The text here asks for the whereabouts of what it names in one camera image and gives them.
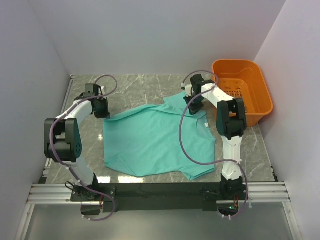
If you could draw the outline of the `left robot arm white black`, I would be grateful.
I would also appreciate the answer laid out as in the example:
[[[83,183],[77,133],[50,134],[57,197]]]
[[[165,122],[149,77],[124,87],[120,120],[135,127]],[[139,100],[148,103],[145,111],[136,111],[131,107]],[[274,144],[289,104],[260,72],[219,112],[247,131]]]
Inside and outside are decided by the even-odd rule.
[[[97,119],[110,118],[105,88],[96,83],[86,84],[84,92],[63,114],[44,121],[44,154],[70,172],[74,183],[67,181],[65,186],[71,185],[75,196],[94,201],[100,197],[101,188],[82,156],[79,130],[81,122],[90,115]]]

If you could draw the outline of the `orange plastic basket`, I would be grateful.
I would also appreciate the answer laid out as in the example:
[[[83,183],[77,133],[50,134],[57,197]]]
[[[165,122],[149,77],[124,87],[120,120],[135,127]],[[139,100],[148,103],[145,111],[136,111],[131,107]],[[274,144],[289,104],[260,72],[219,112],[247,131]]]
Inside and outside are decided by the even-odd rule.
[[[248,127],[256,125],[273,110],[273,101],[260,67],[246,59],[219,59],[212,64],[218,87],[244,101]]]

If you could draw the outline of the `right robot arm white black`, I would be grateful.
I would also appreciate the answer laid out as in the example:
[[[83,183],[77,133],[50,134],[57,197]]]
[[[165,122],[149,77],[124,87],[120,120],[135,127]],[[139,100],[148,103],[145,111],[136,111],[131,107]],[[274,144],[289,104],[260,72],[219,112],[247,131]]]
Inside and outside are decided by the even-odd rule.
[[[245,105],[242,98],[228,95],[218,87],[218,76],[214,80],[205,80],[197,71],[189,74],[190,84],[184,79],[181,89],[185,91],[183,98],[187,104],[179,124],[179,143],[184,154],[186,150],[182,141],[182,124],[186,112],[191,115],[202,109],[203,99],[208,100],[216,108],[216,129],[223,145],[223,163],[219,194],[226,200],[232,199],[246,191],[243,181],[246,180],[241,167],[241,143],[247,129]]]

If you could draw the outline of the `teal t shirt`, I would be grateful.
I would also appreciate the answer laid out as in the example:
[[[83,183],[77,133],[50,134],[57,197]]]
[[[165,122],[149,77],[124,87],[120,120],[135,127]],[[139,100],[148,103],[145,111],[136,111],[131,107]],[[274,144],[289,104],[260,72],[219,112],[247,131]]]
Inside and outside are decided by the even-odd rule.
[[[195,180],[215,171],[216,139],[206,112],[185,110],[184,93],[145,104],[103,120],[104,164],[120,173],[145,177],[181,172]]]

